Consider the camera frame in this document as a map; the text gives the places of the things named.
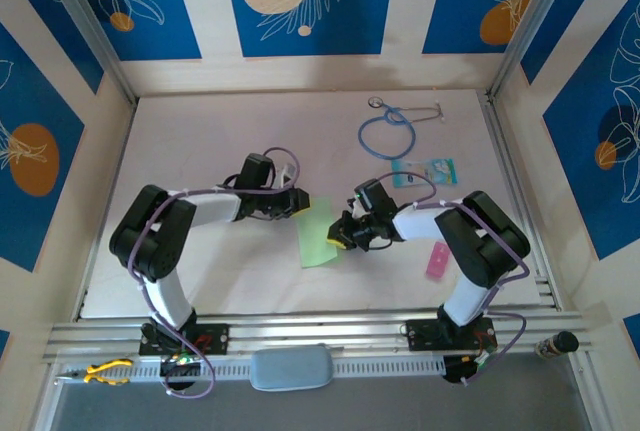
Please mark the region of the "green paper sheet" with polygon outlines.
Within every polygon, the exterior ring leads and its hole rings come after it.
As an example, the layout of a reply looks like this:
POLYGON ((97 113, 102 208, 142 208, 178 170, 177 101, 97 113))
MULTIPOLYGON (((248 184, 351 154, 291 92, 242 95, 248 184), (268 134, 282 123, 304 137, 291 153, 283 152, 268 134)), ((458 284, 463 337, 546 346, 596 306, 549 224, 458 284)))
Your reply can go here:
POLYGON ((307 215, 294 218, 302 268, 322 266, 338 256, 337 247, 327 242, 327 232, 334 222, 331 199, 312 198, 309 209, 307 215))

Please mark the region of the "teal wipes packet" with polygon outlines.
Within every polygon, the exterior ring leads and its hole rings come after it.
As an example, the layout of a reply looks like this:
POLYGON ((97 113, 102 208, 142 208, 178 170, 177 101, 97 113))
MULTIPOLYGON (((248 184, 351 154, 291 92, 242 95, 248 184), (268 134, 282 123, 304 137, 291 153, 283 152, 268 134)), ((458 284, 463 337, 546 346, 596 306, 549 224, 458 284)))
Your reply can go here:
POLYGON ((448 158, 426 161, 393 160, 391 170, 394 173, 392 182, 396 188, 426 185, 425 179, 436 185, 457 184, 454 161, 448 158))

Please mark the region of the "pale pink table mat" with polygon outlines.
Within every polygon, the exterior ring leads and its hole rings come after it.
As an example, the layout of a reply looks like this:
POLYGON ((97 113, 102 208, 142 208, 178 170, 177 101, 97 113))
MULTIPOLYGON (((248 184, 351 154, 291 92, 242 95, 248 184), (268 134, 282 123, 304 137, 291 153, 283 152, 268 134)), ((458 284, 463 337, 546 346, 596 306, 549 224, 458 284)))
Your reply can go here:
MULTIPOLYGON (((106 217, 111 235, 136 195, 147 184, 166 190, 202 189, 237 173, 252 152, 283 147, 301 164, 299 186, 312 197, 331 199, 333 217, 346 207, 354 188, 386 176, 389 161, 359 144, 357 131, 379 116, 368 92, 219 94, 151 97, 140 102, 106 217)), ((457 184, 438 197, 459 199, 486 192, 514 220, 514 208, 473 90, 379 92, 397 107, 433 106, 445 121, 415 124, 410 161, 449 158, 457 184)), ((405 127, 379 122, 364 139, 388 155, 409 144, 405 127)), ((388 249, 342 251, 322 266, 302 268, 296 223, 245 219, 193 228, 177 270, 189 302, 199 315, 399 310, 440 305, 459 276, 449 264, 440 280, 426 267, 429 239, 388 249)))

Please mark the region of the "aluminium profile beam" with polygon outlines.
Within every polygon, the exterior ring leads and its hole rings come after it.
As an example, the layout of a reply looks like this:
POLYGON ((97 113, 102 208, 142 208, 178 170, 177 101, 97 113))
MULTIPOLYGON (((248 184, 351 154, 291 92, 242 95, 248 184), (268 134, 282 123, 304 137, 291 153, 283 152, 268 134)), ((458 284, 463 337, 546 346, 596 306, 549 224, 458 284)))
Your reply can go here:
MULTIPOLYGON (((508 343, 527 320, 524 334, 511 348, 525 353, 540 340, 560 331, 573 332, 581 352, 593 351, 595 340, 587 321, 576 311, 550 307, 523 310, 497 307, 490 311, 498 343, 508 343)), ((370 312, 293 313, 275 315, 204 315, 202 324, 227 324, 230 344, 227 354, 246 356, 273 346, 321 343, 340 348, 348 356, 406 354, 407 340, 400 328, 408 320, 431 319, 434 308, 370 312)), ((53 325, 43 352, 43 361, 71 363, 137 354, 144 318, 83 319, 53 325)))

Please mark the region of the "blue stethoscope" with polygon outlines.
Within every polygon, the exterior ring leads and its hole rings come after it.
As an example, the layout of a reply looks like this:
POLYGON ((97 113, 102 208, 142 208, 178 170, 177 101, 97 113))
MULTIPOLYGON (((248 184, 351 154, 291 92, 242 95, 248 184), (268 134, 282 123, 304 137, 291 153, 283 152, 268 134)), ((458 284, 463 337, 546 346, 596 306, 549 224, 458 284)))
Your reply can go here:
POLYGON ((379 96, 371 96, 368 98, 367 104, 372 109, 380 109, 382 111, 382 114, 364 121, 358 128, 357 139, 360 146, 368 154, 370 154, 371 156, 374 156, 375 158, 385 160, 385 161, 402 159, 413 150, 417 140, 417 132, 415 130, 416 123, 433 121, 433 120, 438 120, 440 122, 445 121, 444 112, 442 110, 441 105, 438 102, 435 102, 433 106, 397 107, 397 106, 392 106, 388 104, 379 96), (405 113, 413 112, 413 111, 426 112, 427 116, 422 118, 409 119, 405 115, 405 113), (409 144, 402 152, 396 155, 383 154, 374 150, 366 143, 364 139, 365 129, 379 122, 385 123, 389 126, 405 127, 409 131, 409 135, 410 135, 409 144))

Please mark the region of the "grey blue pouch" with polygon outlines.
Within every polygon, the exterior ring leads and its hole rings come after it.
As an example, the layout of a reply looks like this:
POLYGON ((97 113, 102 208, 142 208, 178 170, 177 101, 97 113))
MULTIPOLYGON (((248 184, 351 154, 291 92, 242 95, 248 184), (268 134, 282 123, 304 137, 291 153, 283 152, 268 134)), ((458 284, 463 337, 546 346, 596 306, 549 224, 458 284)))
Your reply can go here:
POLYGON ((322 345, 277 347, 255 352, 250 383, 258 391, 288 392, 324 387, 333 379, 333 359, 322 345))

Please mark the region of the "black controller board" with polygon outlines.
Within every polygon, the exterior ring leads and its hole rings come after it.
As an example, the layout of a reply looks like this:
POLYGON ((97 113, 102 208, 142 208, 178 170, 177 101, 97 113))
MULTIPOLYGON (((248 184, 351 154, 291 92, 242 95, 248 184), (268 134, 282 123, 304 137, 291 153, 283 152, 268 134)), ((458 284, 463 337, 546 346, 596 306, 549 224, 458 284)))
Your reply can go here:
POLYGON ((192 355, 173 355, 160 364, 160 377, 163 379, 191 378, 200 374, 200 360, 192 355))
POLYGON ((444 379, 453 384, 469 382, 482 368, 474 356, 451 355, 444 357, 444 379))

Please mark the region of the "small bottle with dark cap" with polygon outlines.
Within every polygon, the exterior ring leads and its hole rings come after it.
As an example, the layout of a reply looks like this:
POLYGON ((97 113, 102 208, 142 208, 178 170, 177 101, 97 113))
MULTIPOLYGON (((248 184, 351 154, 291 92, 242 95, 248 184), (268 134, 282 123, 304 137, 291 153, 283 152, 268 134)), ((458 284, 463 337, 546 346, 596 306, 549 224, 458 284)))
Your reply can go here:
POLYGON ((579 349, 579 340, 570 331, 561 331, 549 338, 539 341, 534 348, 535 353, 545 359, 559 357, 579 349))

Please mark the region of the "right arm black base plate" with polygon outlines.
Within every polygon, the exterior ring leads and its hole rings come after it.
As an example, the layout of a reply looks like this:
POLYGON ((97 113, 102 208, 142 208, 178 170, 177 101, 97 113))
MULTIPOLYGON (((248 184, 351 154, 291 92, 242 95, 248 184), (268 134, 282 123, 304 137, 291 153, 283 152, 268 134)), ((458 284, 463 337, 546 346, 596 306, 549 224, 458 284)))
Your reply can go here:
POLYGON ((493 322, 487 317, 479 317, 463 327, 445 320, 408 320, 404 323, 404 336, 410 351, 480 353, 498 347, 493 322))

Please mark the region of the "aluminium table side rail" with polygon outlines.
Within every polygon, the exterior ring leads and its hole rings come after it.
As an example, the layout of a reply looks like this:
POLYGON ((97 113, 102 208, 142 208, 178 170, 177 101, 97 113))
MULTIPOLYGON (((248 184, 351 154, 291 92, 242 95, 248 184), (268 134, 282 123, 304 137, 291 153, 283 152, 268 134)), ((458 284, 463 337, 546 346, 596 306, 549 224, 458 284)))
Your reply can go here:
POLYGON ((532 208, 525 194, 523 174, 516 166, 515 148, 509 142, 507 129, 495 105, 483 90, 479 90, 477 96, 506 182, 509 199, 514 208, 514 220, 528 237, 531 245, 530 257, 533 264, 530 269, 535 275, 536 284, 542 286, 542 291, 540 292, 542 306, 562 311, 562 298, 558 296, 550 262, 541 235, 536 228, 532 208))

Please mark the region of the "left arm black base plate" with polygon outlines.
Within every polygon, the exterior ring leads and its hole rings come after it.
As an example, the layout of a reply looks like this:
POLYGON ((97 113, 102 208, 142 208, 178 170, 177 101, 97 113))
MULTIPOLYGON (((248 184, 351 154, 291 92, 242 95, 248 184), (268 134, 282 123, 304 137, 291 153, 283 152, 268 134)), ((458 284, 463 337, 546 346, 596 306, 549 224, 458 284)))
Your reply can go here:
MULTIPOLYGON (((228 324, 187 324, 181 334, 205 355, 226 355, 230 326, 228 324)), ((167 356, 193 351, 163 326, 149 322, 141 327, 140 356, 167 356)))

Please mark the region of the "aluminium corner post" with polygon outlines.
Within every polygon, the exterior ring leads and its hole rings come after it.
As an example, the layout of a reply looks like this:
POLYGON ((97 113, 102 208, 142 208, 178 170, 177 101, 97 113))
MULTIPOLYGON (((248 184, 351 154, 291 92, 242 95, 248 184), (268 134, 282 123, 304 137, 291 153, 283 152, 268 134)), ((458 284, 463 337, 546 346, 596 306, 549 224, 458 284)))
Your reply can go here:
POLYGON ((134 108, 138 97, 127 79, 120 60, 87 0, 60 0, 83 40, 110 77, 117 91, 134 108))
POLYGON ((496 74, 486 90, 486 97, 491 104, 497 101, 501 91, 509 81, 510 76, 520 65, 522 58, 538 33, 554 1, 555 0, 530 0, 511 41, 507 45, 496 74))

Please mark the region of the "yellow handled pliers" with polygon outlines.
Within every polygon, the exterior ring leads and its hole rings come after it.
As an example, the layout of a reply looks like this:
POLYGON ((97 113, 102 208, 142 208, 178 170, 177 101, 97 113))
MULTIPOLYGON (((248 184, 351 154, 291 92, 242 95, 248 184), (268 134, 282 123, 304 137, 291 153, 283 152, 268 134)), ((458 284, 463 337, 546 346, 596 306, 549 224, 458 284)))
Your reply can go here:
POLYGON ((114 360, 106 361, 99 365, 89 365, 86 368, 81 370, 67 371, 67 372, 58 374, 55 380, 57 382, 80 380, 85 384, 95 381, 97 383, 106 384, 109 386, 119 386, 123 384, 128 384, 130 380, 128 378, 111 379, 103 376, 103 373, 118 367, 129 368, 133 364, 134 362, 131 359, 127 359, 127 358, 114 359, 114 360))

